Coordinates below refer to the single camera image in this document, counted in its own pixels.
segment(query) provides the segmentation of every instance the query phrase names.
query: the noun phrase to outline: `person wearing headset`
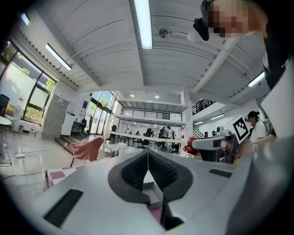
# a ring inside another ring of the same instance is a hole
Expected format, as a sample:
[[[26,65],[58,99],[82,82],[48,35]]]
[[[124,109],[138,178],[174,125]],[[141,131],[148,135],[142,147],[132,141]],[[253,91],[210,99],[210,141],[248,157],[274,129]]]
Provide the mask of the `person wearing headset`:
[[[264,72],[269,88],[272,90],[285,71],[285,62],[294,54],[292,43],[291,7],[285,2],[267,0],[204,0],[200,6],[202,18],[194,20],[193,27],[204,41],[209,33],[220,37],[237,38],[254,32],[264,38],[266,54]],[[274,142],[276,134],[258,139],[245,140],[240,145],[235,158],[257,151]]]
[[[250,135],[250,140],[252,142],[256,142],[257,139],[266,137],[266,127],[262,121],[259,120],[258,115],[259,112],[251,111],[247,116],[247,122],[250,122],[252,126]]]

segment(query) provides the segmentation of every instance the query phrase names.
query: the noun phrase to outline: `fluorescent light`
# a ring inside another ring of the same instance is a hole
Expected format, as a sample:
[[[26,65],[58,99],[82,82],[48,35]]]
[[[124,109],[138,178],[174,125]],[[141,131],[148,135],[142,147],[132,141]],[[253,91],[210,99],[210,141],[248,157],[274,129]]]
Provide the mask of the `fluorescent light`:
[[[72,68],[65,62],[64,59],[62,59],[57,53],[56,51],[54,51],[54,49],[49,45],[46,44],[45,48],[67,69],[67,70],[71,70]]]
[[[255,84],[257,84],[260,80],[262,80],[265,77],[265,72],[262,72],[259,76],[257,76],[256,79],[254,79],[252,82],[248,84],[249,87],[253,87]]]
[[[134,0],[143,49],[152,49],[152,26],[149,0]]]
[[[219,115],[219,116],[217,116],[217,117],[213,117],[213,118],[211,118],[211,120],[213,120],[213,119],[216,119],[216,118],[220,118],[220,117],[222,117],[222,116],[224,116],[224,114],[221,114],[221,115]]]
[[[26,14],[22,14],[22,19],[23,19],[23,21],[25,22],[25,24],[26,25],[28,25],[28,23],[29,23],[29,19],[28,19],[28,17],[26,16]]]

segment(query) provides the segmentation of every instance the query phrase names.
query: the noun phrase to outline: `black shirt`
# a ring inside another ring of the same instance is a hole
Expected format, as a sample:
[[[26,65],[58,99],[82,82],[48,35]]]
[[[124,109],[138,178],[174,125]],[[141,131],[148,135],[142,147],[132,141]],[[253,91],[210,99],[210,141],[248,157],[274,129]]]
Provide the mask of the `black shirt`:
[[[255,2],[268,17],[267,38],[264,39],[266,46],[264,70],[267,84],[272,90],[285,70],[286,60],[294,53],[291,43],[293,41],[291,6],[290,2],[282,1],[256,0]]]

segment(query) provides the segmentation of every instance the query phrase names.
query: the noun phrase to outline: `pink chair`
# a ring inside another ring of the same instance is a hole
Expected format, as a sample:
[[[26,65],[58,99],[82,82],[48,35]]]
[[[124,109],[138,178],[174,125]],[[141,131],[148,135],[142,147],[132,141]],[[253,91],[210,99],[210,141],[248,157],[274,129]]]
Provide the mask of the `pink chair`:
[[[96,161],[99,157],[98,151],[103,144],[104,136],[93,139],[91,141],[82,140],[81,144],[72,143],[73,161],[70,166],[73,165],[74,159],[82,159],[88,161]]]

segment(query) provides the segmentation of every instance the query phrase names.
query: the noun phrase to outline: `trash bin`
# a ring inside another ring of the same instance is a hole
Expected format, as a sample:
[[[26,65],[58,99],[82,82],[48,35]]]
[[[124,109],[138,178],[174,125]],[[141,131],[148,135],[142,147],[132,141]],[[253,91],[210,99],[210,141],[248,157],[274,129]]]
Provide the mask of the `trash bin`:
[[[18,132],[19,132],[19,133],[23,133],[23,126],[19,126],[19,127],[18,127]]]

